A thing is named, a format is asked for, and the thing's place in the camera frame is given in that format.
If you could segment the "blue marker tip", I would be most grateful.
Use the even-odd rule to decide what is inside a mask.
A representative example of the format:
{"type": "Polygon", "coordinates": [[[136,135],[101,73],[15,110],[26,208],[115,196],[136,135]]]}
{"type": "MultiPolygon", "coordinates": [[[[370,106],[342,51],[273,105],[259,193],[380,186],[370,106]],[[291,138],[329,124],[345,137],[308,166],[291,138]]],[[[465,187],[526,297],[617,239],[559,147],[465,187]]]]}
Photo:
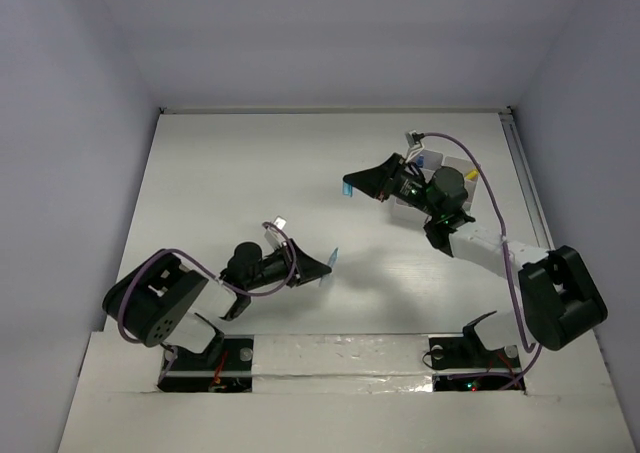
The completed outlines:
{"type": "Polygon", "coordinates": [[[320,280],[319,280],[319,285],[322,286],[324,283],[329,281],[330,275],[333,272],[333,269],[338,261],[339,258],[339,248],[335,247],[334,250],[332,251],[331,255],[329,256],[329,259],[327,261],[327,266],[329,268],[329,272],[324,274],[320,280]]]}

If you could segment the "white marker yellow cap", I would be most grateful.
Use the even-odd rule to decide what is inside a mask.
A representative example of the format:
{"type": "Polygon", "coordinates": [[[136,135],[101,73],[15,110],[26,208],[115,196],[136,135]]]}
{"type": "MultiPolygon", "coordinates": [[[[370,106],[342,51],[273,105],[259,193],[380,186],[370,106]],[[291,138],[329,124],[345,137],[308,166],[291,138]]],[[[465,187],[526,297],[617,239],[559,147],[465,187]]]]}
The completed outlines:
{"type": "Polygon", "coordinates": [[[478,177],[479,177],[479,171],[477,169],[473,169],[468,174],[465,175],[465,179],[467,181],[476,181],[478,177]]]}

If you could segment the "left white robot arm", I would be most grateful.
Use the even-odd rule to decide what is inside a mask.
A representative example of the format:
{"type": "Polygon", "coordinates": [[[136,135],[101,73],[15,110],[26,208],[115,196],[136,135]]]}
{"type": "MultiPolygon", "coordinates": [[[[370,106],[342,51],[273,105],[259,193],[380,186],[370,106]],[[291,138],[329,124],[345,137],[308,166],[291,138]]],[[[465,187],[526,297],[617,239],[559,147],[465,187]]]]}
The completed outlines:
{"type": "Polygon", "coordinates": [[[209,368],[221,356],[223,332],[216,320],[237,319],[256,298],[296,288],[332,273],[292,239],[265,255],[260,245],[236,246],[226,267],[214,274],[177,249],[161,249],[112,286],[102,310],[116,321],[125,341],[173,350],[209,368]]]}

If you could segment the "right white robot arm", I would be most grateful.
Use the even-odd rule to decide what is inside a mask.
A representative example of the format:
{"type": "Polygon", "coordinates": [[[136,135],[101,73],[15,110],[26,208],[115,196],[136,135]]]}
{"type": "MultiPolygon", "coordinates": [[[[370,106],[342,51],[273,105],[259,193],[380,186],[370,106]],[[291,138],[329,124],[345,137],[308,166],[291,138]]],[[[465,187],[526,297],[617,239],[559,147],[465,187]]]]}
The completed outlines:
{"type": "Polygon", "coordinates": [[[468,192],[458,170],[442,166],[425,176],[393,154],[343,180],[370,198],[396,198],[426,214],[423,229],[434,249],[506,281],[510,310],[488,313],[460,341],[468,363],[482,365],[504,346],[558,351],[607,319],[608,309],[580,254],[568,246],[546,250],[511,241],[504,230],[482,227],[464,208],[468,192]]]}

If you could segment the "table back edge strip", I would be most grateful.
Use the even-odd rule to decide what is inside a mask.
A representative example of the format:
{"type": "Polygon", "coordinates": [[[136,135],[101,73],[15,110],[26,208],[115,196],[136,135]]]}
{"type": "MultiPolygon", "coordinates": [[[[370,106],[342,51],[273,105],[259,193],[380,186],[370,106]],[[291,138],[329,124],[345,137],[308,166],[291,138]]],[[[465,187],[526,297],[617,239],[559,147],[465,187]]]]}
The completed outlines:
{"type": "Polygon", "coordinates": [[[438,106],[227,106],[227,107],[163,107],[164,115],[297,115],[297,114],[512,114],[506,107],[438,107],[438,106]]]}

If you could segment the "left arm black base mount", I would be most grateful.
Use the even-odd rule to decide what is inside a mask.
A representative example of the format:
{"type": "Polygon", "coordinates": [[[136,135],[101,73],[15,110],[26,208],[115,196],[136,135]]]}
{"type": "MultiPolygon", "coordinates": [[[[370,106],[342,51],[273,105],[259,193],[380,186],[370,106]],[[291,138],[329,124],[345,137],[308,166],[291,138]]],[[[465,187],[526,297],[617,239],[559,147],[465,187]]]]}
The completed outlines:
{"type": "Polygon", "coordinates": [[[157,386],[165,393],[250,393],[253,336],[217,336],[202,353],[165,351],[157,386]]]}

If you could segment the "aluminium side rail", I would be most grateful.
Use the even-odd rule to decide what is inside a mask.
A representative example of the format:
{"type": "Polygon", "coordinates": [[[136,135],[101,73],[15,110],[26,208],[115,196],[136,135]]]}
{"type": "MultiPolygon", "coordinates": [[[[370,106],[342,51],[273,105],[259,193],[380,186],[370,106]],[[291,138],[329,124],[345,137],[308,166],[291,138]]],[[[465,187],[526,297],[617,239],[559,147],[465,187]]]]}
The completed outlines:
{"type": "Polygon", "coordinates": [[[515,119],[510,111],[500,113],[499,118],[512,162],[516,170],[520,188],[524,196],[524,202],[526,204],[526,209],[529,214],[536,241],[540,247],[553,249],[554,242],[528,165],[515,119]]]}

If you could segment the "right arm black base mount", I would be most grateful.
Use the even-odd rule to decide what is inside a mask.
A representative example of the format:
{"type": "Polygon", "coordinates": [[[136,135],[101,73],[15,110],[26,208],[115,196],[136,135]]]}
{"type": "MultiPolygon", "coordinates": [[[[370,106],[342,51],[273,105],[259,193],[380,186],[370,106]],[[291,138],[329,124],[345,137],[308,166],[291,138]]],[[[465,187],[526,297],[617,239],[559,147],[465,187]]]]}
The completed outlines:
{"type": "Polygon", "coordinates": [[[521,362],[516,347],[487,349],[476,327],[495,312],[484,314],[466,324],[459,334],[429,338],[428,349],[421,361],[432,373],[434,392],[483,392],[526,390],[525,382],[515,380],[521,374],[521,362]]]}

